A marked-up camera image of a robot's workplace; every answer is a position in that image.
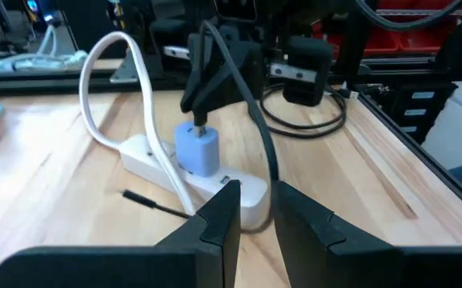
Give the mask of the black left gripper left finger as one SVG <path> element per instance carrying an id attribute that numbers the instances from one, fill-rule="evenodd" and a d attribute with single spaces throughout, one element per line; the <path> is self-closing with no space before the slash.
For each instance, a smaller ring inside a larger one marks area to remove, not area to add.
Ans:
<path id="1" fill-rule="evenodd" d="M 233 288 L 240 183 L 154 246 L 37 246 L 0 263 L 0 288 Z"/>

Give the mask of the light blue USB charger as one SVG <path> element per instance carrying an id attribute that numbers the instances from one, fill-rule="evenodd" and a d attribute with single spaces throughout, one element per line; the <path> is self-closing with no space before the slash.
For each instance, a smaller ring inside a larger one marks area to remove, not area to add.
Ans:
<path id="1" fill-rule="evenodd" d="M 201 136 L 195 134 L 192 122 L 183 122 L 175 128 L 175 150 L 179 165 L 201 177 L 209 177 L 220 168 L 219 133 L 207 126 Z"/>

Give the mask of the red storage bins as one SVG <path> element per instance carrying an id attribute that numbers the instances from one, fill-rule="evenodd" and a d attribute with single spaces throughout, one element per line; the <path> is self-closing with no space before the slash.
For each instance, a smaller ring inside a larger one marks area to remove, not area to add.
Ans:
<path id="1" fill-rule="evenodd" d="M 454 0 L 379 0 L 376 12 L 393 22 L 415 21 L 445 8 Z M 364 49 L 365 58 L 394 54 L 436 54 L 445 39 L 459 24 L 462 7 L 435 26 L 419 30 L 393 32 L 373 26 Z M 346 32 L 345 14 L 313 24 L 313 37 L 322 38 L 333 46 L 334 57 L 339 55 Z"/>

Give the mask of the grey metal corner bracket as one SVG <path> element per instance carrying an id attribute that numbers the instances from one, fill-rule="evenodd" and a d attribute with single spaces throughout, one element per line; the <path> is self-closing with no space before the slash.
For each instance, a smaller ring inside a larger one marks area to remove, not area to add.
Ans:
<path id="1" fill-rule="evenodd" d="M 113 84 L 139 84 L 139 71 L 134 55 L 129 50 L 117 70 L 110 77 Z"/>

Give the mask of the black drawer cabinet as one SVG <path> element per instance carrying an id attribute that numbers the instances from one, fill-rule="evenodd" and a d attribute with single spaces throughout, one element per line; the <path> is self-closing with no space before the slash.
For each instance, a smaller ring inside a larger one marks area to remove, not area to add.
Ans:
<path id="1" fill-rule="evenodd" d="M 394 86 L 384 104 L 386 114 L 422 144 L 446 101 L 458 88 L 453 82 L 412 83 Z"/>

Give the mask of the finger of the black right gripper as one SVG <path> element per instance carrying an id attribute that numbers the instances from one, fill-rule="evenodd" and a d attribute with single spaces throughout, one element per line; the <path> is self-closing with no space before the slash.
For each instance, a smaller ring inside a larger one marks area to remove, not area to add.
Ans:
<path id="1" fill-rule="evenodd" d="M 236 67 L 254 99 L 263 94 L 263 50 L 260 44 L 249 41 L 225 41 Z M 205 37 L 204 66 L 199 67 L 200 35 L 191 34 L 188 48 L 192 71 L 180 102 L 183 113 L 191 112 L 198 124 L 207 121 L 213 110 L 241 102 L 243 96 L 232 76 L 231 69 L 211 36 Z"/>
<path id="2" fill-rule="evenodd" d="M 292 36 L 285 50 L 293 78 L 284 83 L 283 97 L 290 103 L 318 106 L 333 60 L 333 47 L 322 39 Z"/>

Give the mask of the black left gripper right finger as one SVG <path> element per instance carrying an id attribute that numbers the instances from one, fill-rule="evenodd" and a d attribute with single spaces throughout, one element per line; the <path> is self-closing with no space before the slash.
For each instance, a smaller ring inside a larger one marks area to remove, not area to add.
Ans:
<path id="1" fill-rule="evenodd" d="M 291 288 L 462 288 L 462 246 L 393 246 L 286 182 L 273 208 Z"/>

